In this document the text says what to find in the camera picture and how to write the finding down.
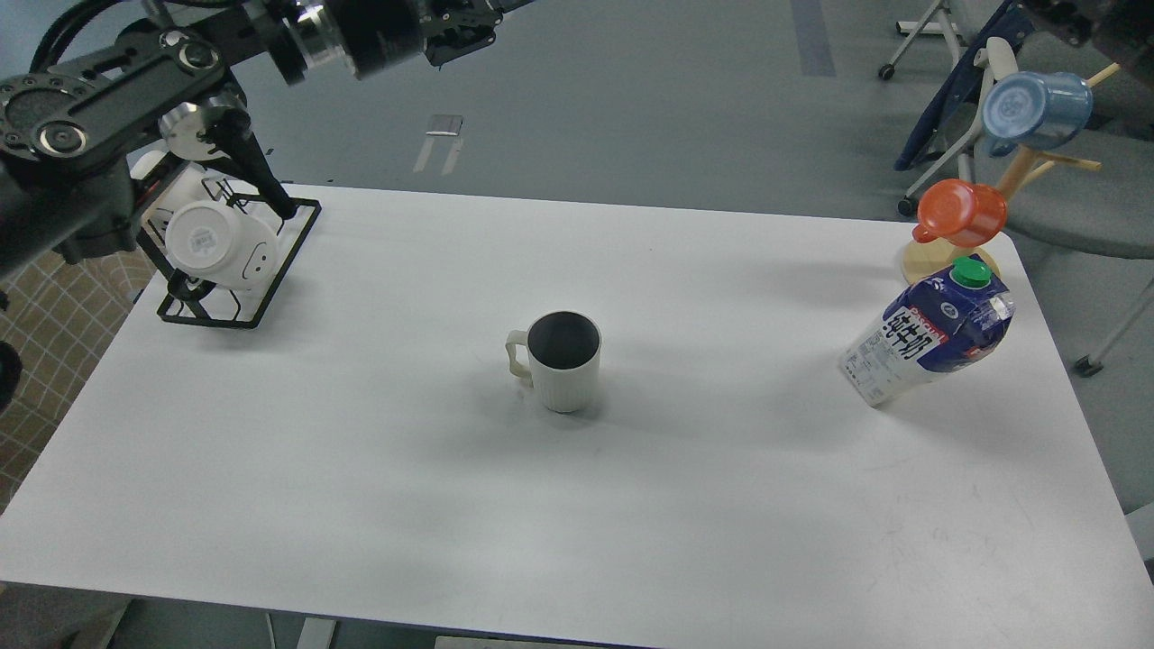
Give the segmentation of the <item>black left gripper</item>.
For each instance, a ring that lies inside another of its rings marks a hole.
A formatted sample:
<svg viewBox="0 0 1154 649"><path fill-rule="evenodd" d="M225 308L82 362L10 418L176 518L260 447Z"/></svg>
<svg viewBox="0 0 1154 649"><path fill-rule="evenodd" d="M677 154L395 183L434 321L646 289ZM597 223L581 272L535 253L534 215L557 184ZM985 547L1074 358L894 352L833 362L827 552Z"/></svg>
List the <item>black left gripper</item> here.
<svg viewBox="0 0 1154 649"><path fill-rule="evenodd" d="M439 69L489 49L508 14L530 1L325 1L355 79L422 57Z"/></svg>

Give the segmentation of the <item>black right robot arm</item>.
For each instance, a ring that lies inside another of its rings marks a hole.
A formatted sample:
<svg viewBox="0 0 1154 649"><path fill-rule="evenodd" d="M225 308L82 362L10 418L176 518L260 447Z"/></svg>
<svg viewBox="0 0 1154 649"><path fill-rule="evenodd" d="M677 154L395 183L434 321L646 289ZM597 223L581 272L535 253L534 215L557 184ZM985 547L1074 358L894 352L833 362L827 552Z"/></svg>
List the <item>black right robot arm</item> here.
<svg viewBox="0 0 1154 649"><path fill-rule="evenodd" d="M1151 1L1022 1L1022 12L1044 32L1073 49L1093 45L1112 62L1151 67Z"/></svg>

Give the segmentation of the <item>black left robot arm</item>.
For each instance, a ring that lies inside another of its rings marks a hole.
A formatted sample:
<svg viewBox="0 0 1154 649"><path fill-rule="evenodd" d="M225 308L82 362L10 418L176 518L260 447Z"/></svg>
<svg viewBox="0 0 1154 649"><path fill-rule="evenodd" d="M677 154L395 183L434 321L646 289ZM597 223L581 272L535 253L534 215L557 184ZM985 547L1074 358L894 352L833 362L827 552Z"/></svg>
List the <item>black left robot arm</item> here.
<svg viewBox="0 0 1154 649"><path fill-rule="evenodd" d="M63 60L108 1L78 1L42 37L28 70L3 79L3 276L46 251L66 263L135 251L144 185L126 159L165 142L178 161L254 186L294 217L252 134L234 65L272 58L290 85L330 60L355 79L424 55L441 67L495 42L518 1L207 1L189 25L160 8L108 49Z"/></svg>

